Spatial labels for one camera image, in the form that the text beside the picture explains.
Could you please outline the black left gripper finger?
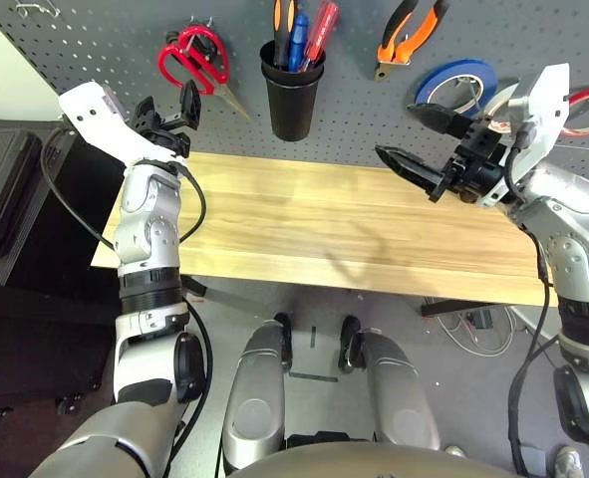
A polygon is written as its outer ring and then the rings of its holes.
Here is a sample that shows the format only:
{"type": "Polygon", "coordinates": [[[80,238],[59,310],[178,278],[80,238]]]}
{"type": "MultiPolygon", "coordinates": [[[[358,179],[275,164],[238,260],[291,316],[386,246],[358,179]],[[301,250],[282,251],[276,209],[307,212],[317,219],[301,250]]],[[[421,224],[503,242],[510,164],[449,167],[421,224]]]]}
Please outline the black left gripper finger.
{"type": "Polygon", "coordinates": [[[180,119],[187,127],[198,130],[200,113],[200,93],[195,81],[189,80],[183,85],[180,92],[180,119]]]}
{"type": "Polygon", "coordinates": [[[133,116],[133,128],[149,128],[154,120],[153,97],[142,99],[136,106],[133,116]]]}

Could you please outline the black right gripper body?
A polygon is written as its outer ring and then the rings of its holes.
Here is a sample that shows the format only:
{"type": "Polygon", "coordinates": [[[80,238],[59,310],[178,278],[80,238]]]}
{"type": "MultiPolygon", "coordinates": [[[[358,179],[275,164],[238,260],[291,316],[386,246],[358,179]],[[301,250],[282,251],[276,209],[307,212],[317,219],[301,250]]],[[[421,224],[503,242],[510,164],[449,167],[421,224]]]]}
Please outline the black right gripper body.
{"type": "Polygon", "coordinates": [[[501,134],[473,121],[446,164],[445,176],[450,180],[447,189],[460,193],[488,193],[503,175],[500,165],[506,146],[500,143],[501,134]]]}

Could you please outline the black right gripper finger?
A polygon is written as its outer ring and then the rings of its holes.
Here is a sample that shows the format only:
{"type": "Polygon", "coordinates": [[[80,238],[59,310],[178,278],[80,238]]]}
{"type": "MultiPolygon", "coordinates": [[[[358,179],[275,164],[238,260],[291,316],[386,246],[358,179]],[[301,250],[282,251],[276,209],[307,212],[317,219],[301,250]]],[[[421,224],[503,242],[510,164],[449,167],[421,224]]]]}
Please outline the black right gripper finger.
{"type": "Polygon", "coordinates": [[[439,134],[464,137],[469,129],[469,118],[438,104],[411,104],[407,111],[424,127],[439,134]]]}
{"type": "Polygon", "coordinates": [[[383,164],[397,176],[418,186],[431,202],[438,202],[445,190],[444,174],[426,165],[418,156],[395,146],[376,145],[383,164]]]}

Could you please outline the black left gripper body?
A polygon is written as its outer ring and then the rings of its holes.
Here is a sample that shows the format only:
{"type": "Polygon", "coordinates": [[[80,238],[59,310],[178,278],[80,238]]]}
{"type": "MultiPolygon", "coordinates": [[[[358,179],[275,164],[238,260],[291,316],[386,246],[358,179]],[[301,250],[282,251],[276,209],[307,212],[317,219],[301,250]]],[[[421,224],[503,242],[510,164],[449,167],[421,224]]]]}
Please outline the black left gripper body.
{"type": "Polygon", "coordinates": [[[173,133],[158,125],[143,124],[142,136],[151,143],[171,150],[175,155],[189,155],[190,139],[183,133],[173,133]]]}

